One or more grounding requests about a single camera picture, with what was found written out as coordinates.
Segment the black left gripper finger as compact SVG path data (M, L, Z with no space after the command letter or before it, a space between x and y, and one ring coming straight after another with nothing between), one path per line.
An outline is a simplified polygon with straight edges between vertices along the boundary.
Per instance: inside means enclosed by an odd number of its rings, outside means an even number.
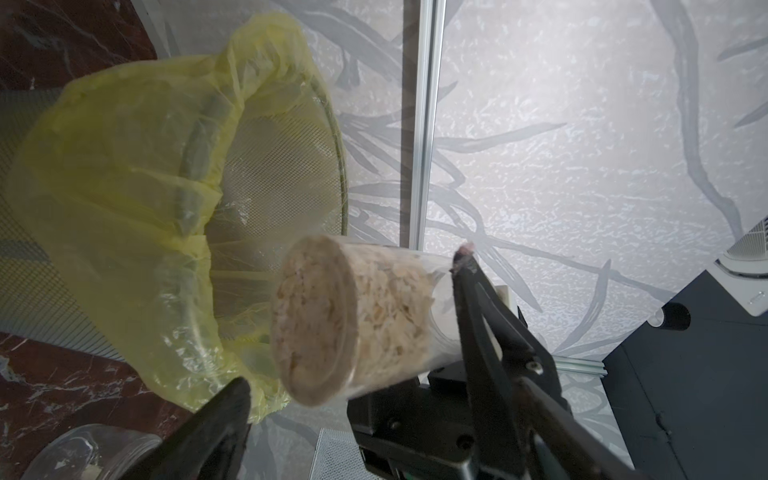
M250 385L229 382L124 479L235 479L250 431Z

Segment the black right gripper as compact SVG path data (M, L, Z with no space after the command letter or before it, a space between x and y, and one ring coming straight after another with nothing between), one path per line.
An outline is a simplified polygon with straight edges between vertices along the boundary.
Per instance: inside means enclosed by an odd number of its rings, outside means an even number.
M455 252L451 276L463 363L348 402L366 470L383 479L641 478L575 420L553 357L471 246Z

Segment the glass jar with oatmeal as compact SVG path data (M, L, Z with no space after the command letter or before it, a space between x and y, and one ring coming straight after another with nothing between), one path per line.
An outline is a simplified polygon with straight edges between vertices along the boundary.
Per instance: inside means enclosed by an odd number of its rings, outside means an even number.
M120 479L161 443L155 434L103 424L79 426L44 447L21 479Z

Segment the small oatmeal jar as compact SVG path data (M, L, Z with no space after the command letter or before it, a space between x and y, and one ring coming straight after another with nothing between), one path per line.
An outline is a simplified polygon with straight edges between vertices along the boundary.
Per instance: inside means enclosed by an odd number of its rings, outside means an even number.
M461 358L450 258L308 236L284 256L271 352L291 398L355 398Z

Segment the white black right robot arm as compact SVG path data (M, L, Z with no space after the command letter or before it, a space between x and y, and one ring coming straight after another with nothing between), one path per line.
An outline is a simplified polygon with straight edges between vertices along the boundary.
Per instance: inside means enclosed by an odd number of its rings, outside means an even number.
M609 354L608 398L636 467L575 419L551 354L468 253L452 274L463 358L350 401L385 479L763 479L767 225Z

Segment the yellow plastic bin liner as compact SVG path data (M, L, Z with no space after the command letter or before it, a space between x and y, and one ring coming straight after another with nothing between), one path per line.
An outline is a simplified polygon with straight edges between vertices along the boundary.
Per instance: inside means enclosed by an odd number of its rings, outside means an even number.
M150 390L189 411L227 383L251 387L259 422L289 401L263 343L224 344L207 224L248 107L289 112L296 88L330 95L301 26L252 17L216 54L126 63L69 83L22 142L10 207L84 314ZM341 147L346 159L341 134Z

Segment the mesh waste bin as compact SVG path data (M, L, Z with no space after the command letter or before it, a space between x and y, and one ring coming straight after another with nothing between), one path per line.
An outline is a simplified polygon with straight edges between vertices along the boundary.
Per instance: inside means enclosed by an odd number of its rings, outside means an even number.
M348 224L341 134L318 84L296 88L284 114L248 107L230 148L222 198L206 234L214 315L224 344L263 343L282 250L306 233L342 234ZM104 357L117 350L83 313L46 252L1 205L1 329Z

